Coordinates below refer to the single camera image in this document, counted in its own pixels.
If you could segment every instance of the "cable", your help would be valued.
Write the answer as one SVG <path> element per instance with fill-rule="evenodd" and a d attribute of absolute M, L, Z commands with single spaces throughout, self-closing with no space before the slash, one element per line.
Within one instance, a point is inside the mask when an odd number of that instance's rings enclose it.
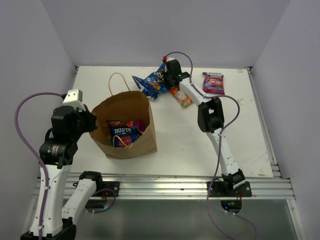
<path fill-rule="evenodd" d="M 115 193 L 115 191 L 113 191 L 113 190 L 110 189 L 110 188 L 104 188 L 104 189 L 101 189 L 101 190 L 99 190 L 99 191 L 96 191 L 92 196 L 97 195 L 97 194 L 99 194 L 99 193 L 101 193 L 101 192 L 111 192 L 111 193 L 113 193 L 113 201 L 112 201 L 111 205 L 110 205 L 108 208 L 106 208 L 106 209 L 104 209 L 104 210 L 99 210 L 99 211 L 95 211 L 95 210 L 90 211 L 90 210 L 87 209 L 87 211 L 88 211 L 89 213 L 92 213 L 92 214 L 102 214 L 102 213 L 108 211 L 108 210 L 115 204 L 115 202 L 116 202 L 116 193 Z"/>
<path fill-rule="evenodd" d="M 17 108 L 15 110 L 15 113 L 14 113 L 14 126 L 15 126 L 15 129 L 16 129 L 19 137 L 21 138 L 22 142 L 27 146 L 27 148 L 33 153 L 33 155 L 39 161 L 41 167 L 43 168 L 43 172 L 44 172 L 45 187 L 49 187 L 49 175 L 48 175 L 47 167 L 46 167 L 44 161 L 40 158 L 40 156 L 37 153 L 37 151 L 30 145 L 30 143 L 27 141 L 27 139 L 22 134 L 22 132 L 20 130 L 20 127 L 19 127 L 19 121 L 18 121 L 19 111 L 20 111 L 22 105 L 26 101 L 28 101 L 28 100 L 30 100 L 30 99 L 32 99 L 34 97 L 41 96 L 41 95 L 53 95 L 53 96 L 58 96 L 58 97 L 62 97 L 63 96 L 62 94 L 58 94 L 58 93 L 54 93 L 54 92 L 39 92 L 39 93 L 35 93 L 35 94 L 32 94 L 32 95 L 28 96 L 27 98 L 25 98 L 24 100 L 22 100 L 19 103 L 19 105 L 17 106 Z M 46 201 L 47 201 L 47 195 L 48 195 L 48 189 L 44 189 L 42 203 L 41 203 L 41 209 L 40 209 L 40 215 L 39 215 L 39 240 L 42 240 L 42 226 L 43 226 L 43 218 L 44 218 L 45 205 L 46 205 Z"/>
<path fill-rule="evenodd" d="M 190 82 L 190 85 L 194 88 L 194 90 L 200 94 L 200 96 L 202 96 L 203 98 L 206 98 L 206 99 L 214 99 L 214 98 L 228 98 L 228 99 L 231 99 L 232 101 L 235 102 L 236 106 L 237 106 L 237 113 L 235 115 L 235 117 L 228 123 L 226 124 L 220 131 L 219 133 L 219 148 L 218 148 L 218 154 L 217 154 L 217 164 L 216 164 L 216 168 L 215 168 L 215 171 L 214 171 L 214 175 L 213 175 L 213 178 L 210 182 L 210 185 L 209 185 L 209 188 L 208 188 L 208 191 L 207 191 L 207 195 L 206 195 L 206 210 L 208 212 L 208 215 L 209 215 L 209 218 L 211 220 L 211 222 L 214 224 L 214 226 L 221 232 L 223 233 L 225 236 L 227 236 L 228 238 L 232 239 L 232 240 L 237 240 L 236 238 L 232 237 L 229 233 L 227 233 L 225 230 L 223 230 L 219 225 L 218 223 L 216 222 L 216 220 L 213 218 L 211 212 L 210 212 L 210 207 L 209 207 L 209 195 L 210 195 L 210 191 L 209 189 L 212 188 L 213 184 L 214 184 L 214 181 L 216 179 L 216 176 L 217 176 L 217 173 L 218 173 L 218 169 L 219 169 L 219 165 L 220 165 L 220 157 L 221 157 L 221 142 L 222 142 L 222 133 L 223 131 L 228 127 L 230 126 L 239 116 L 240 114 L 240 105 L 238 103 L 238 101 L 236 99 L 234 99 L 232 96 L 228 96 L 228 95 L 215 95 L 215 96 L 207 96 L 205 94 L 202 94 L 201 91 L 199 91 L 194 83 L 192 82 L 192 73 L 193 73 L 193 69 L 194 69 L 194 64 L 191 60 L 191 58 L 185 54 L 184 52 L 180 52 L 180 51 L 173 51 L 173 52 L 170 52 L 166 55 L 166 57 L 168 57 L 169 55 L 172 55 L 172 54 L 181 54 L 181 55 L 184 55 L 185 57 L 187 57 L 190 61 L 190 65 L 191 65 L 191 70 L 190 70 L 190 77 L 189 77 L 189 82 Z M 235 216 L 237 216 L 238 218 L 240 219 L 243 219 L 245 220 L 246 222 L 248 222 L 253 228 L 254 228 L 254 238 L 253 240 L 256 240 L 258 239 L 258 230 L 257 230 L 257 227 L 254 225 L 253 222 L 251 222 L 249 219 L 247 219 L 246 217 L 244 216 L 241 216 L 239 214 L 236 214 Z"/>

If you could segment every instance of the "paper bag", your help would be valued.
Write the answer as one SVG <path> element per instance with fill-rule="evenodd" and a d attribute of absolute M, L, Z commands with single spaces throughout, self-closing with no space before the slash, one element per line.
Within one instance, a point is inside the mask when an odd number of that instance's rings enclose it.
<path fill-rule="evenodd" d="M 129 159 L 157 152 L 156 131 L 149 100 L 140 91 L 130 91 L 125 78 L 123 76 L 122 78 L 129 91 L 112 95 L 109 79 L 109 90 L 112 96 L 92 110 L 92 114 L 96 116 L 97 129 L 91 132 L 90 136 L 107 158 Z M 112 137 L 108 121 L 128 123 L 137 120 L 143 120 L 146 126 L 146 130 L 138 140 L 128 147 L 110 145 Z"/>

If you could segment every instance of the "dark blue burts chip bag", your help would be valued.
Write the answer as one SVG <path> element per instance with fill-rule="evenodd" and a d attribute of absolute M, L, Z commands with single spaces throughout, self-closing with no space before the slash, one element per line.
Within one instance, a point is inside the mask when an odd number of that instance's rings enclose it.
<path fill-rule="evenodd" d="M 129 147 L 139 138 L 139 131 L 135 126 L 129 127 L 120 121 L 108 121 L 112 146 L 115 148 Z"/>
<path fill-rule="evenodd" d="M 168 92 L 164 81 L 165 66 L 166 64 L 162 63 L 157 71 L 151 73 L 145 79 L 132 76 L 140 91 L 152 100 L 157 99 L 159 94 Z"/>

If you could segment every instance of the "gray wall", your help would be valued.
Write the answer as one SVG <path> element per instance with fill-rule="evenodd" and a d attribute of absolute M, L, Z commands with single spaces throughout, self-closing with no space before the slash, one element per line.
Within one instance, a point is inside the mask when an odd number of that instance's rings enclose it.
<path fill-rule="evenodd" d="M 42 0 L 75 65 L 158 66 L 183 51 L 202 67 L 253 66 L 289 1 Z"/>
<path fill-rule="evenodd" d="M 14 126 L 18 103 L 41 91 L 65 92 L 73 65 L 39 0 L 0 1 L 0 239 L 19 239 L 39 164 Z M 23 107 L 22 131 L 38 149 L 61 100 L 41 96 Z"/>
<path fill-rule="evenodd" d="M 274 151 L 308 240 L 319 239 L 320 1 L 291 0 L 253 68 Z"/>

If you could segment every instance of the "white table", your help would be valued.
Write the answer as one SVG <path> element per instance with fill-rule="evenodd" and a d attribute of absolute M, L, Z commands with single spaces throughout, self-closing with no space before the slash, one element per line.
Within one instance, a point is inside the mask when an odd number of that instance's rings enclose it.
<path fill-rule="evenodd" d="M 124 75 L 131 90 L 137 90 L 132 75 L 145 78 L 157 67 L 80 66 L 73 88 L 83 91 L 83 103 L 89 110 L 110 97 L 108 79 L 114 72 Z M 257 106 L 246 69 L 195 68 L 193 80 L 202 86 L 202 72 L 224 75 L 227 95 L 240 103 L 240 115 L 225 130 L 234 158 L 246 177 L 273 177 L 270 156 L 257 111 Z M 112 91 L 127 91 L 122 78 L 114 75 Z M 229 99 L 221 99 L 225 122 L 236 114 L 237 107 Z M 170 94 L 160 95 L 151 101 L 158 152 L 132 159 L 110 159 L 84 134 L 78 141 L 72 172 L 98 171 L 105 174 L 212 176 L 217 164 L 217 154 L 197 124 L 198 108 L 193 104 L 182 108 Z"/>

